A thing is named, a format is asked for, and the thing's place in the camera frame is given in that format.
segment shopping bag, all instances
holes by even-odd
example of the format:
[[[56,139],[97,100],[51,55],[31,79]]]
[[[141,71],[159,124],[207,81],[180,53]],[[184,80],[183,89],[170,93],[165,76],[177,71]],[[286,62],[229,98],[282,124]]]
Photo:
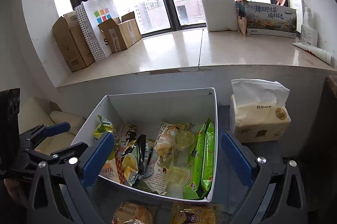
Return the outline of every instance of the shopping bag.
[[[98,24],[119,16],[113,0],[83,1],[75,11],[95,61],[108,57],[112,53],[111,47]]]

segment tissue pack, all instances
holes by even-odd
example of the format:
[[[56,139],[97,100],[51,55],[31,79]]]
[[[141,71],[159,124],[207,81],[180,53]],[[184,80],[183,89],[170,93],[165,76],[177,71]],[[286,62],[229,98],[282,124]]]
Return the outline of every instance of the tissue pack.
[[[264,80],[233,80],[230,129],[241,143],[279,139],[290,124],[289,89]]]

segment windowsill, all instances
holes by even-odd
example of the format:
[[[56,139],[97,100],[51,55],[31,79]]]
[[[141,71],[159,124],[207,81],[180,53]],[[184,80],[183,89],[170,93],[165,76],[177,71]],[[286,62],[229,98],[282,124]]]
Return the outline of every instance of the windowsill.
[[[211,66],[281,65],[335,71],[279,36],[193,29],[143,38],[129,49],[72,73],[61,86],[124,74],[202,71]]]

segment white bottle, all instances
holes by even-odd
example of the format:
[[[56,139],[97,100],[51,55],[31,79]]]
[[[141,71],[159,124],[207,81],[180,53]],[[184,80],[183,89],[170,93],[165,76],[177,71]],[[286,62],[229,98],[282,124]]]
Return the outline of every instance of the white bottle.
[[[301,40],[303,43],[317,47],[318,32],[313,27],[314,22],[312,19],[311,9],[305,7],[303,24],[301,26]]]

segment tube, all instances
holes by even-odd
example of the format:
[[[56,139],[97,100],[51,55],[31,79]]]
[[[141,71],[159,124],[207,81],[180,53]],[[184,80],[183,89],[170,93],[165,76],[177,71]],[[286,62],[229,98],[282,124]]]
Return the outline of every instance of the tube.
[[[328,63],[329,65],[331,65],[331,53],[329,53],[328,51],[323,50],[321,48],[314,47],[314,46],[310,46],[302,42],[295,42],[293,43],[293,45],[307,51],[308,53],[323,60],[325,63]]]

